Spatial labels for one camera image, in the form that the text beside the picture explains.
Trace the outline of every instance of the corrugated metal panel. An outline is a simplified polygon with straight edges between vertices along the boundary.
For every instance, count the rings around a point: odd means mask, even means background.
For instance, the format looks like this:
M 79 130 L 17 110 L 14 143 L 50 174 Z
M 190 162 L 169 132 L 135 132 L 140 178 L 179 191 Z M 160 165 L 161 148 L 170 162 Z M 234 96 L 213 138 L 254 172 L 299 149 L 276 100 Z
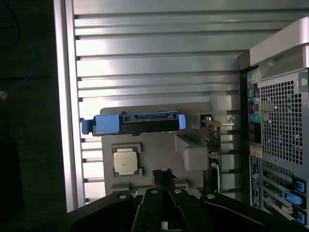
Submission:
M 309 9 L 307 0 L 73 2 L 74 18 L 67 19 L 69 26 L 74 24 L 68 28 L 69 50 L 74 49 L 69 54 L 74 60 L 71 88 L 78 89 L 72 95 L 72 104 L 78 104 L 73 114 L 78 109 L 80 118 L 92 118 L 103 107 L 209 102 L 216 118 L 235 118 L 234 126 L 222 128 L 224 160 L 235 164 L 225 167 L 231 170 L 239 168 L 237 56 L 307 16 Z M 71 5 L 67 7 L 72 14 Z M 70 38 L 76 39 L 76 47 Z M 101 159 L 97 138 L 80 136 L 79 127 L 73 134 L 75 160 Z M 101 164 L 85 163 L 82 179 L 76 174 L 79 206 L 84 204 L 84 188 L 86 198 L 102 196 L 83 186 L 84 178 L 103 178 Z M 99 191 L 101 185 L 94 188 Z M 224 190 L 240 187 L 239 174 L 225 174 Z

